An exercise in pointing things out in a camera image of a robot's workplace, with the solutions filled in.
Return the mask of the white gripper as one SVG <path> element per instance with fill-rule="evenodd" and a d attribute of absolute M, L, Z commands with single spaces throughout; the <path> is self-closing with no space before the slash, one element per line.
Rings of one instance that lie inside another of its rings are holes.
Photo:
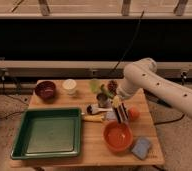
<path fill-rule="evenodd" d="M 118 88 L 116 90 L 117 95 L 112 99 L 112 106 L 114 108 L 119 107 L 122 104 L 122 100 L 127 100 L 130 98 L 130 95 L 127 94 L 123 89 Z"/>

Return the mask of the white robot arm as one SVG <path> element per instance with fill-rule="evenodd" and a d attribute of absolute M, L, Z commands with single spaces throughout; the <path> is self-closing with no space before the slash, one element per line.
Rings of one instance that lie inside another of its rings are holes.
<path fill-rule="evenodd" d="M 143 88 L 192 119 L 192 89 L 166 80 L 156 71 L 157 63 L 152 58 L 127 64 L 116 90 L 117 95 L 123 100 L 129 99 Z"/>

